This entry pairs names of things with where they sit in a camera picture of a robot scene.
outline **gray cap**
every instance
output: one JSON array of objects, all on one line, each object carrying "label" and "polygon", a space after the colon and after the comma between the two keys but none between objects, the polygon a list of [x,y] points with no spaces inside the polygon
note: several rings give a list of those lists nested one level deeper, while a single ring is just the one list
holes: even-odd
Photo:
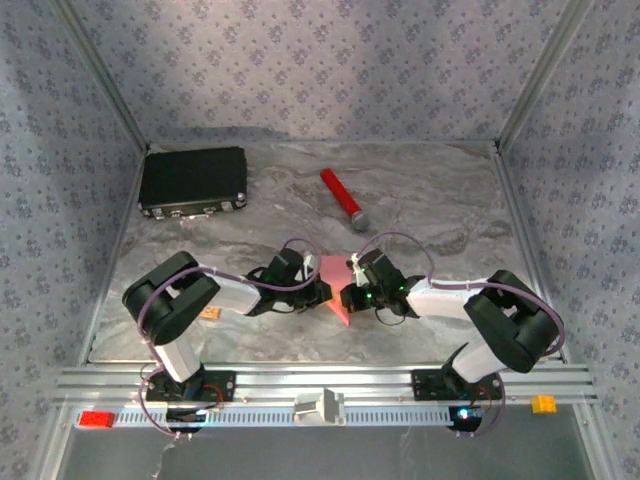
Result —
[{"label": "gray cap", "polygon": [[364,232],[369,227],[369,215],[359,210],[351,216],[351,224],[359,232]]}]

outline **red marker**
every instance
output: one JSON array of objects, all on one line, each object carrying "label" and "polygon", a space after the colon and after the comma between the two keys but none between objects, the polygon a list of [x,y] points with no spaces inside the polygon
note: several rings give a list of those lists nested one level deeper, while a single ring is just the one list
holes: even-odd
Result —
[{"label": "red marker", "polygon": [[336,177],[336,174],[333,173],[333,170],[325,168],[320,172],[320,176],[344,211],[347,212],[347,215],[351,218],[353,227],[360,232],[364,232],[369,226],[369,217],[362,211],[360,205],[356,203],[348,190],[344,188],[344,185],[342,185],[342,182]]}]

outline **marble surface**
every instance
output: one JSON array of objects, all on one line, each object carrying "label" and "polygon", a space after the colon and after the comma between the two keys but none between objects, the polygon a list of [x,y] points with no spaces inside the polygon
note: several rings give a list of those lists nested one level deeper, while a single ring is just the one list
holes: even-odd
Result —
[{"label": "marble surface", "polygon": [[[398,230],[428,245],[436,278],[466,280],[498,268],[524,275],[490,148],[488,143],[245,147],[246,208],[209,219],[163,221],[132,211],[90,360],[148,358],[121,296],[179,250],[204,265],[243,274],[266,265],[290,237],[312,239],[324,254],[337,255],[358,251],[375,233]],[[369,213],[368,232],[351,228],[320,179],[324,167],[335,170]],[[378,246],[405,276],[426,272],[427,259],[408,241],[387,237]],[[201,358],[212,362],[443,361],[476,335],[470,321],[424,317],[388,327],[373,312],[353,315],[347,328],[326,307],[254,318],[222,312],[219,320],[198,320],[188,330]]]}]

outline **metal frame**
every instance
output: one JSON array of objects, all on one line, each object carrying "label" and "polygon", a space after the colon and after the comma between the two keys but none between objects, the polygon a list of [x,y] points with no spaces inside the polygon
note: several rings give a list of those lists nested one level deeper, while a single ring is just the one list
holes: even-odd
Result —
[{"label": "metal frame", "polygon": [[122,242],[124,241],[127,226],[129,225],[129,216],[131,215],[131,211],[133,210],[134,205],[137,203],[138,192],[140,191],[140,184],[142,182],[142,172],[145,156],[146,153],[142,153],[140,155],[136,177],[134,179],[133,185],[131,186],[131,190],[129,190],[127,203],[125,205],[124,212],[122,213],[122,217],[120,218],[120,226],[118,227],[118,233],[116,234],[116,241],[113,249],[111,250],[111,255],[109,256],[107,269],[102,284],[100,285],[100,290],[98,291],[98,298],[96,299],[96,304],[93,308],[93,312],[91,313],[89,328],[87,330],[87,334],[84,337],[84,341],[82,342],[82,348],[80,349],[80,355],[78,356],[78,361],[76,363],[76,365],[79,367],[87,365],[89,363],[91,346],[93,345],[93,341],[95,340],[95,331],[100,321],[102,305],[107,298],[107,294],[109,293],[109,286],[111,285],[111,279],[113,278],[116,270],[116,264],[118,262],[118,257],[120,256]]},{"label": "metal frame", "polygon": [[[532,289],[551,303],[535,252],[531,244],[531,232],[523,220],[523,209],[513,190],[513,183],[502,157],[493,155],[500,186],[505,195],[519,251]],[[132,198],[137,185],[132,189]],[[113,264],[117,257],[114,253]],[[93,321],[97,319],[96,308]],[[52,412],[49,441],[43,443],[39,469],[34,472],[39,479],[53,479],[64,456],[69,438],[69,428],[77,419],[81,408],[136,409],[134,402],[143,363],[86,364],[93,331],[87,339],[79,368],[62,372],[56,392],[59,402],[57,412]],[[536,366],[533,372],[522,375],[505,372],[506,405],[528,404],[534,395],[548,394],[559,404],[573,405],[580,425],[581,440],[589,457],[596,478],[621,478],[621,471],[610,438],[604,427],[602,410],[596,390],[586,365],[563,363],[570,361],[568,350],[563,348],[562,358],[549,358]],[[230,408],[266,409],[275,411],[291,407],[297,395],[316,393],[330,388],[345,396],[346,408],[415,408],[455,404],[455,402],[413,401],[410,371],[421,368],[439,368],[440,365],[345,365],[345,364],[209,364],[209,369],[235,370],[238,372],[236,397]],[[150,403],[149,407],[158,407]]]},{"label": "metal frame", "polygon": [[75,8],[69,0],[49,0],[49,4],[69,35],[71,42],[78,49],[85,67],[104,93],[107,103],[111,106],[125,133],[140,152],[145,151],[144,135]]},{"label": "metal frame", "polygon": [[[545,276],[540,268],[540,262],[533,249],[533,235],[529,229],[529,225],[525,221],[525,209],[522,205],[520,197],[516,195],[514,183],[509,169],[502,157],[502,154],[496,151],[494,154],[500,187],[504,192],[505,200],[511,215],[511,221],[515,228],[518,248],[525,264],[527,275],[529,276],[530,286],[532,290],[542,298],[547,304],[554,308],[553,298],[545,282]],[[571,364],[571,353],[567,345],[560,350],[562,358],[566,364]],[[613,443],[611,435],[604,423],[604,415],[600,403],[589,406],[574,405],[573,407],[576,420],[580,425],[580,433],[582,442],[587,451],[591,467],[595,478],[617,479],[624,478],[620,461]]]},{"label": "metal frame", "polygon": [[[50,416],[49,431],[43,446],[50,446],[41,452],[38,470],[34,477],[52,480],[59,472],[64,452],[69,440],[69,431],[77,421],[78,413],[84,409],[110,409],[139,414],[134,402],[140,384],[140,372],[147,367],[144,363],[88,365],[69,368],[62,372],[58,383],[56,401],[57,412]],[[440,409],[459,402],[415,402],[411,389],[411,370],[439,368],[440,365],[389,365],[358,366],[344,364],[208,364],[207,369],[234,370],[237,372],[234,401],[225,409],[235,412],[282,413],[284,407],[293,410],[294,399],[305,393],[317,393],[323,388],[344,394],[347,412],[373,413],[401,412],[414,414],[409,420],[412,425],[421,424],[421,412]],[[506,405],[523,405],[538,394],[553,395],[558,404],[578,406],[592,412],[597,403],[591,376],[586,365],[567,365],[559,362],[539,364],[529,374],[503,373],[506,391]],[[155,411],[160,404],[149,403]],[[121,422],[119,427],[143,427],[140,419],[134,425]],[[237,426],[273,426],[268,422],[243,419]],[[599,437],[590,443],[598,448]],[[587,448],[594,472],[602,473],[596,478],[617,478],[608,475],[606,469],[594,466],[597,450]]]},{"label": "metal frame", "polygon": [[[79,424],[84,410],[76,409],[76,424]],[[166,422],[166,408],[148,408],[152,418],[160,423]],[[149,422],[139,407],[116,409],[111,428],[146,428]],[[296,427],[296,412],[290,407],[248,407],[237,404],[209,409],[201,422],[172,422],[172,426],[196,428],[232,428],[232,427]],[[341,419],[335,424],[350,427],[382,426],[452,426],[453,420],[447,406],[415,405],[401,407],[346,407],[344,423]]]},{"label": "metal frame", "polygon": [[511,109],[511,113],[502,127],[499,135],[501,152],[511,147],[522,126],[531,115],[533,107],[551,80],[592,3],[593,0],[568,0],[558,24],[551,32],[549,41],[538,57],[515,106]]}]

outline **red cylinder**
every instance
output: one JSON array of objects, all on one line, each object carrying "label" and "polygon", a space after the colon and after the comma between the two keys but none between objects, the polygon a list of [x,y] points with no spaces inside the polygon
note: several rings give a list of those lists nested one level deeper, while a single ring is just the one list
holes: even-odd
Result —
[{"label": "red cylinder", "polygon": [[349,218],[362,210],[360,205],[358,205],[358,203],[353,199],[347,189],[344,188],[340,179],[338,179],[336,174],[333,173],[333,170],[325,168],[320,172],[320,176],[322,177],[322,180],[324,180],[324,183],[327,184],[327,187],[329,187],[329,190],[331,190],[331,193],[333,193],[333,196],[336,197],[336,200],[340,202],[342,208],[347,212]]}]

